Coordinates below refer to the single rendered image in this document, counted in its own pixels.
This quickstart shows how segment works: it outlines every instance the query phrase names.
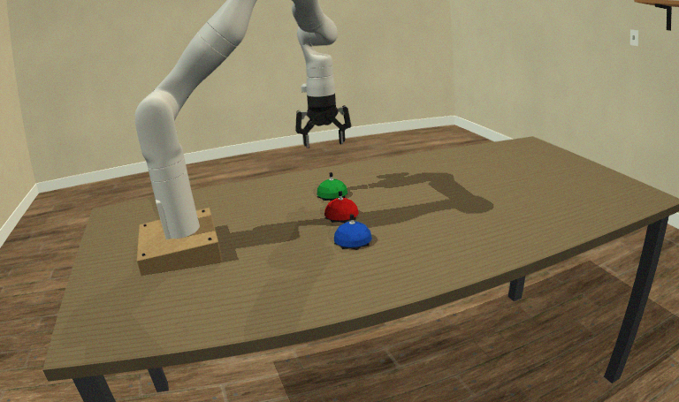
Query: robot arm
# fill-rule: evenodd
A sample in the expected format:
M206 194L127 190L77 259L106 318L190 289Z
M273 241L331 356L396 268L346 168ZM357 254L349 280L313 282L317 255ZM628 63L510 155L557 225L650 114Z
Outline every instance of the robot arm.
M172 71L141 101L135 112L137 136L149 167L166 239L185 238L199 228L174 120L195 88L243 40L256 1L226 0L191 40ZM297 37L307 63L309 97L320 97L327 102L332 95L334 102L332 60L316 53L310 46L332 44L337 39L337 27L323 14L318 0L292 1L293 15L299 26Z

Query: wooden floor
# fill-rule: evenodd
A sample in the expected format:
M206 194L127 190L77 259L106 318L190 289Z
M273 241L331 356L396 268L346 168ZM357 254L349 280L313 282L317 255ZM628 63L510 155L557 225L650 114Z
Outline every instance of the wooden floor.
M188 165L193 188L438 147L493 144L457 126L314 143ZM149 174L41 193L0 248L0 402L75 402L42 365L90 210L151 196ZM622 378L604 378L645 229L526 278L306 345L109 375L117 401L679 400L679 231L668 226L651 298Z

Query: wooden mounting block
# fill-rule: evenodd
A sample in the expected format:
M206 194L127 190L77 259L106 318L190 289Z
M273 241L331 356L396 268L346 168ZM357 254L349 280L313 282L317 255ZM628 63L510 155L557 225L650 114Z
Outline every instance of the wooden mounting block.
M160 220L139 225L137 265L143 276L221 262L210 209L200 209L198 231L183 239L166 239Z

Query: red bell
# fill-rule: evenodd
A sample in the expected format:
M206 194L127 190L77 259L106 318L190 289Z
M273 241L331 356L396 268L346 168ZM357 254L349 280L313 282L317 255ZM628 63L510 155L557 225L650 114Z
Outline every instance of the red bell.
M342 197L342 192L339 192L338 199L333 199L325 207L325 217L331 221L348 221L352 215L358 216L358 207L346 197Z

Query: green object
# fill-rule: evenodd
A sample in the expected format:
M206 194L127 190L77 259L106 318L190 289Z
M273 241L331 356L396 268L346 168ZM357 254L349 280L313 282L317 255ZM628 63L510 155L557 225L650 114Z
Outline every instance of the green object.
M321 199L332 200L340 197L340 191L342 196L346 196L347 186L338 179L334 179L331 172L330 179L327 179L318 186L317 195Z

